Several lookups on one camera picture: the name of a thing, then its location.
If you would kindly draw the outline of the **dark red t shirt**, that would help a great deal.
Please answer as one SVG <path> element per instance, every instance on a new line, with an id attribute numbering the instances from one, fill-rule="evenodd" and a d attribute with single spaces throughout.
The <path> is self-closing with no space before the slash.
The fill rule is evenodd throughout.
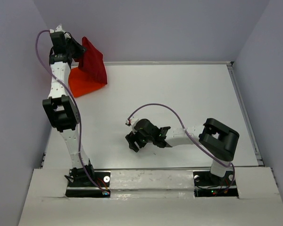
<path id="1" fill-rule="evenodd" d="M 87 37 L 82 37 L 82 46 L 86 48 L 85 53 L 79 59 L 79 70 L 88 82 L 107 85 L 108 78 L 103 62 L 103 54 L 95 48 Z"/>

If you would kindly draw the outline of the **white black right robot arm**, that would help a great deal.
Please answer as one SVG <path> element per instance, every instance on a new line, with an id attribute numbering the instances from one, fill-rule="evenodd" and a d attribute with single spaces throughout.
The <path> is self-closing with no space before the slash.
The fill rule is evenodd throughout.
<path id="1" fill-rule="evenodd" d="M 220 186 L 234 159 L 239 133 L 216 119 L 208 118 L 203 125 L 190 128 L 158 128 L 148 119 L 128 119 L 125 123 L 131 132 L 125 136 L 129 148 L 136 153 L 148 143 L 159 148 L 179 145 L 196 145 L 213 161 L 208 180 Z"/>

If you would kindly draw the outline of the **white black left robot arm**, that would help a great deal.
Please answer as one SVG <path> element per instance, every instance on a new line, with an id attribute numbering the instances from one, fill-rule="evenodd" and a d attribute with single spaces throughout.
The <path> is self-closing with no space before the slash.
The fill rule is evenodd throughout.
<path id="1" fill-rule="evenodd" d="M 52 79 L 50 93 L 42 106 L 52 127 L 63 137 L 70 155 L 72 168 L 66 179 L 73 186 L 95 186 L 94 168 L 82 145 L 81 115 L 68 87 L 72 61 L 83 56 L 86 48 L 63 30 L 50 31 L 50 39 Z"/>

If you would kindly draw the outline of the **orange t shirt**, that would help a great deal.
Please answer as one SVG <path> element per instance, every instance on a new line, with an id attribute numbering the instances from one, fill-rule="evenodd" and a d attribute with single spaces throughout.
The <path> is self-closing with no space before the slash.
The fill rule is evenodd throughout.
<path id="1" fill-rule="evenodd" d="M 97 82 L 91 75 L 77 67 L 71 69 L 68 84 L 75 98 L 87 95 L 106 86 L 104 83 Z"/>

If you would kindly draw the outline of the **white front panel board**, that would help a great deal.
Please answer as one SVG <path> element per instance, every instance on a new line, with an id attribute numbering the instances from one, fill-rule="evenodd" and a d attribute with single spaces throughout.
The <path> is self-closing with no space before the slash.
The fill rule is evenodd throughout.
<path id="1" fill-rule="evenodd" d="M 195 197 L 191 170 L 113 170 L 109 198 L 66 197 L 67 169 L 36 169 L 22 226 L 283 226 L 267 167 L 237 167 L 237 197 Z"/>

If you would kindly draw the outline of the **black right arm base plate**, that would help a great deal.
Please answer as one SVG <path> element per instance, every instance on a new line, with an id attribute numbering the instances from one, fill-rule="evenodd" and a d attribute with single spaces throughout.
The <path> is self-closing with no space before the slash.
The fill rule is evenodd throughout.
<path id="1" fill-rule="evenodd" d="M 197 198 L 239 197 L 232 170 L 228 170 L 222 178 L 211 174 L 210 171 L 195 171 L 193 176 L 194 196 Z"/>

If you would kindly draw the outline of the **white table edge rail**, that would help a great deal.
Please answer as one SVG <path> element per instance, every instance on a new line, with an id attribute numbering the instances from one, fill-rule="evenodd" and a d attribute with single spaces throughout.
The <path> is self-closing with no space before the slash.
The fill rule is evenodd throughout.
<path id="1" fill-rule="evenodd" d="M 232 65 L 231 61 L 123 61 L 105 62 L 104 65 Z"/>

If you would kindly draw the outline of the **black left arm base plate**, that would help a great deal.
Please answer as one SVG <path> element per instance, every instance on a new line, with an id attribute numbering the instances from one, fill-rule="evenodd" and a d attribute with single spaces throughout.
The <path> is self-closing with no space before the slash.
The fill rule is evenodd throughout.
<path id="1" fill-rule="evenodd" d="M 110 197 L 110 171 L 95 171 L 93 184 L 88 178 L 86 181 L 74 181 L 70 175 L 64 175 L 67 179 L 66 197 L 68 198 L 109 198 Z"/>

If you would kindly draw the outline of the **right side aluminium rail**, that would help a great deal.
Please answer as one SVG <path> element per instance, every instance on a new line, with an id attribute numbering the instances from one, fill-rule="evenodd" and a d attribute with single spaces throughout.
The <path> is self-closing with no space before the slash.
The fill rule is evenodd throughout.
<path id="1" fill-rule="evenodd" d="M 246 124 L 246 128 L 247 128 L 247 131 L 248 131 L 248 134 L 249 134 L 249 137 L 250 137 L 253 149 L 254 149 L 254 153 L 255 153 L 258 165 L 260 167 L 264 167 L 265 164 L 264 164 L 264 161 L 262 159 L 261 153 L 259 151 L 259 147 L 258 147 L 256 138 L 255 138 L 255 134 L 253 132 L 253 128 L 252 128 L 252 125 L 251 125 L 251 122 L 250 122 L 250 119 L 249 119 L 249 116 L 248 116 L 248 113 L 247 113 L 247 110 L 246 110 L 246 107 L 245 107 L 245 104 L 244 104 L 244 101 L 243 101 L 243 98 L 242 98 L 242 95 L 241 95 L 241 92 L 240 92 L 240 88 L 238 86 L 237 79 L 236 79 L 236 76 L 234 74 L 234 66 L 233 65 L 234 65 L 234 61 L 229 62 L 227 64 L 227 69 L 228 69 L 228 72 L 229 72 L 229 75 L 230 75 L 230 78 L 231 78 L 231 81 L 232 81 L 232 84 L 233 84 L 233 88 L 235 90 L 235 93 L 236 93 L 236 96 L 237 96 L 237 99 L 238 99 L 238 102 L 239 102 L 239 105 L 240 105 L 241 113 L 243 115 L 244 122 Z"/>

